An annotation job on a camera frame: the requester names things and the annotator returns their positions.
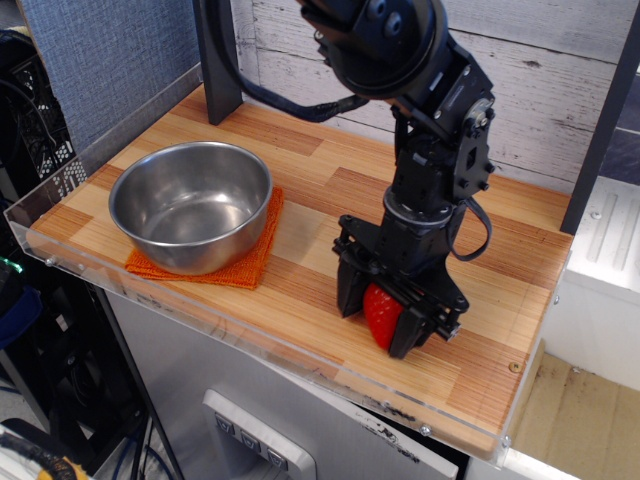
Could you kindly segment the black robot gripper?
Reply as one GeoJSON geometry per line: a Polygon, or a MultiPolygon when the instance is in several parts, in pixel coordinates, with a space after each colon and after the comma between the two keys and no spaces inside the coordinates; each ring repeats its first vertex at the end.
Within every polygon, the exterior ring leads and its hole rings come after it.
{"type": "Polygon", "coordinates": [[[390,207],[381,225],[344,215],[334,241],[339,256],[337,305],[343,318],[363,308],[375,283],[398,301],[399,315],[389,355],[404,359],[437,334],[448,340],[460,328],[469,303],[450,277],[446,262],[466,207],[440,207],[427,223],[411,223],[390,207]]]}

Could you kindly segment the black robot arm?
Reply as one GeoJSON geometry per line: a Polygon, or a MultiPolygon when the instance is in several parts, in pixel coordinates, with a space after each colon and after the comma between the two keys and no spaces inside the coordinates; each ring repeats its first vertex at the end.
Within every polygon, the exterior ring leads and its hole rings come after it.
{"type": "Polygon", "coordinates": [[[341,313],[374,322],[374,293],[389,298],[379,344],[400,359],[432,335],[452,338],[468,310],[446,262],[467,212],[489,220],[475,196],[494,171],[492,85],[451,36],[438,1],[305,1],[301,14],[338,80],[389,103],[396,121],[383,220],[342,216],[334,249],[341,313]]]}

